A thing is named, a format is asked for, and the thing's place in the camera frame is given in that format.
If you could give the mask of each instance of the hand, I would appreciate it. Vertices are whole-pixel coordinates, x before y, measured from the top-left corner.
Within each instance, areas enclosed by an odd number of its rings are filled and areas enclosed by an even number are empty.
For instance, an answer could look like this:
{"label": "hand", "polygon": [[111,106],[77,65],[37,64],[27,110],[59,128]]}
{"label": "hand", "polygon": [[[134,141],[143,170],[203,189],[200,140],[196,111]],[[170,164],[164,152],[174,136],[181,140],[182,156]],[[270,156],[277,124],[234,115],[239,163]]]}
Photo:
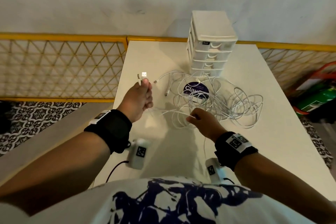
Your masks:
{"label": "hand", "polygon": [[152,85],[147,78],[143,79],[141,86],[137,82],[124,96],[117,108],[133,123],[139,120],[147,108],[153,107]]}
{"label": "hand", "polygon": [[199,132],[214,143],[222,134],[227,132],[214,115],[200,108],[195,108],[187,117],[187,122],[194,124]]}

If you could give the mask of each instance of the t-shirt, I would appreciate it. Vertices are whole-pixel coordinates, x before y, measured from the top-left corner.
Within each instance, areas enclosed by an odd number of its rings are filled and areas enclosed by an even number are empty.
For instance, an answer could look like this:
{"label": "t-shirt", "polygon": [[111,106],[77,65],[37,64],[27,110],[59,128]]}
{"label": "t-shirt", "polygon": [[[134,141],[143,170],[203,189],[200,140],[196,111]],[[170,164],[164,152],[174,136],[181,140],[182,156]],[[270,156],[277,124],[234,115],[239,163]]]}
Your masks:
{"label": "t-shirt", "polygon": [[236,184],[184,177],[119,180],[86,190],[32,217],[0,204],[0,223],[313,223],[270,197]]}

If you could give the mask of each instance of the black wristband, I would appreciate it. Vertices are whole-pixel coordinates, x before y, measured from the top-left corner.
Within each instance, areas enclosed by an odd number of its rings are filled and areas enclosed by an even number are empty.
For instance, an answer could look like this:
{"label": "black wristband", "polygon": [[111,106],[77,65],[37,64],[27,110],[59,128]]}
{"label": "black wristband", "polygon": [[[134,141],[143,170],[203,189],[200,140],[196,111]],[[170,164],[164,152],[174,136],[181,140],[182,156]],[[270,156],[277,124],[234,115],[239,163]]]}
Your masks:
{"label": "black wristband", "polygon": [[258,149],[254,148],[245,137],[234,132],[222,134],[217,139],[215,147],[219,163],[229,167],[232,171],[243,157],[258,152]]}
{"label": "black wristband", "polygon": [[84,131],[92,132],[102,138],[110,153],[122,153],[128,145],[132,122],[119,110],[111,110],[97,124],[87,126]]}

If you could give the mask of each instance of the white table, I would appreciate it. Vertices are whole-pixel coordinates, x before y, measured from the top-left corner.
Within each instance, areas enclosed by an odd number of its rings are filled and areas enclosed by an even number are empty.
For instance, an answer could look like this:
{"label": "white table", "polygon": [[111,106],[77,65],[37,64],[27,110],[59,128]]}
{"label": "white table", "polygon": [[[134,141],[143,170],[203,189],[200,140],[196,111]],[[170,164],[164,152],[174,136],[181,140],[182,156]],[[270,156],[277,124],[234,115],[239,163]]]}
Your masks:
{"label": "white table", "polygon": [[[138,73],[147,72],[149,81],[153,82],[172,70],[188,72],[186,43],[130,41],[114,108],[137,81]],[[260,120],[254,128],[239,128],[229,120],[223,121],[222,125],[229,131],[241,133],[261,154],[300,177],[328,199],[336,200],[335,180],[257,47],[237,44],[222,76],[241,87],[248,95],[261,94],[264,97]],[[169,98],[164,97],[167,80],[160,80],[153,86],[155,107],[165,108],[170,105]],[[205,168],[205,154],[206,158],[215,157],[215,148],[210,140],[206,140],[204,154],[204,137],[197,129],[172,129],[169,121],[158,111],[146,111],[132,126],[130,140],[135,138],[144,138],[152,143],[144,168],[141,171],[134,170],[122,164],[109,181],[181,175],[210,182]],[[122,154],[112,154],[95,179],[94,186],[104,183],[113,167],[126,160],[127,154],[126,150]],[[237,181],[229,169],[227,175]]]}

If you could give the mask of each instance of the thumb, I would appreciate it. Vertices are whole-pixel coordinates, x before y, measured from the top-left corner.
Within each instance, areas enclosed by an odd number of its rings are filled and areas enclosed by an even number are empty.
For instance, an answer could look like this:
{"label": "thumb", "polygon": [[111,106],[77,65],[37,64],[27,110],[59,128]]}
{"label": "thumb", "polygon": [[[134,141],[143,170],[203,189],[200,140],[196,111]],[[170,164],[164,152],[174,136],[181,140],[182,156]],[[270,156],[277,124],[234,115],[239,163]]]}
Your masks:
{"label": "thumb", "polygon": [[194,117],[192,117],[192,116],[188,116],[186,118],[186,120],[187,120],[187,122],[189,122],[189,123],[191,123],[191,124],[193,124],[195,126],[197,126],[199,124],[199,120],[196,119],[196,118],[194,118]]}
{"label": "thumb", "polygon": [[142,93],[146,94],[149,87],[149,81],[147,78],[143,79],[141,82],[140,90]]}

